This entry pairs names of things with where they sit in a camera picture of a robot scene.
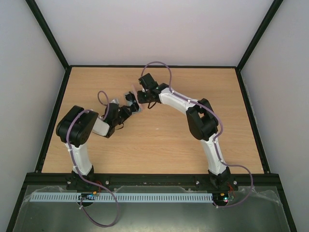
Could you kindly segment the pink glasses case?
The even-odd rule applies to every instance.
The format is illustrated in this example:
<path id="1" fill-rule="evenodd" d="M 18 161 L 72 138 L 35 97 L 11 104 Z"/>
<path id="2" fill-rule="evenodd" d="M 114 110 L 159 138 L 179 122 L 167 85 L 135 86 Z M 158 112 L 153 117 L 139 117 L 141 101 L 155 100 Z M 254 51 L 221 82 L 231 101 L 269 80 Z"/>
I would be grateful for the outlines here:
<path id="1" fill-rule="evenodd" d="M 132 92 L 134 95 L 135 95 L 135 98 L 136 98 L 136 101 L 138 102 L 138 105 L 139 105 L 139 111 L 137 111 L 137 112 L 132 112 L 132 114 L 134 115 L 134 114 L 137 114 L 137 113 L 140 113 L 142 110 L 143 110 L 143 107 L 142 107 L 142 105 L 139 103 L 139 101 L 138 101 L 138 95 L 137 95 L 137 90 L 136 90 L 136 88 L 135 88 L 135 85 L 134 84 L 132 84 L 131 85 L 131 90 L 129 91 L 129 92 Z"/>

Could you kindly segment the black round sunglasses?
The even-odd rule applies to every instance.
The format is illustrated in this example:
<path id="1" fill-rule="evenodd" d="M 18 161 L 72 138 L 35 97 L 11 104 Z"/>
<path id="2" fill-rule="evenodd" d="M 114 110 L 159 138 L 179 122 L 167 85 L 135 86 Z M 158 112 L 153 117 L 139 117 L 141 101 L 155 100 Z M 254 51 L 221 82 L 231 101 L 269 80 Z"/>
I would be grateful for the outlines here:
<path id="1" fill-rule="evenodd" d="M 128 92 L 125 95 L 125 100 L 127 101 L 128 107 L 132 112 L 139 111 L 140 108 L 138 102 L 136 101 L 135 95 L 132 92 Z"/>

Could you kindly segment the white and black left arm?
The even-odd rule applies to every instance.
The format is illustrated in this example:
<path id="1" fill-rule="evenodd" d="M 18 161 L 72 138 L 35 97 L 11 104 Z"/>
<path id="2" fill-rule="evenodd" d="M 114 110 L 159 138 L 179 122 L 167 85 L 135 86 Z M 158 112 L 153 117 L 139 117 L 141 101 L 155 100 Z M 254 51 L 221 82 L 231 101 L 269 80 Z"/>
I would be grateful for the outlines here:
<path id="1" fill-rule="evenodd" d="M 97 112 L 85 110 L 80 106 L 73 106 L 61 119 L 56 127 L 56 135 L 66 144 L 73 162 L 72 171 L 83 176 L 93 171 L 87 151 L 87 140 L 91 133 L 110 138 L 118 125 L 122 125 L 138 106 L 123 105 L 115 102 L 108 104 L 105 114 L 99 116 Z"/>

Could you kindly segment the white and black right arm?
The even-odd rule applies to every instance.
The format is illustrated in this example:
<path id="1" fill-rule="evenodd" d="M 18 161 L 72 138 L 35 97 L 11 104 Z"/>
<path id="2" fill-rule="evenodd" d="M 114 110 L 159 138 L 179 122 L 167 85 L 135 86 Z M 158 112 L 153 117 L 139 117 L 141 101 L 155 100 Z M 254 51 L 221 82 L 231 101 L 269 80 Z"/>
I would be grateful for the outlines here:
<path id="1" fill-rule="evenodd" d="M 139 78 L 142 90 L 137 92 L 138 102 L 168 105 L 186 115 L 191 135 L 199 140 L 208 161 L 210 183 L 215 189 L 222 189 L 230 177 L 230 169 L 225 164 L 218 141 L 219 120 L 209 101 L 191 99 L 169 85 L 158 84 L 148 73 Z"/>

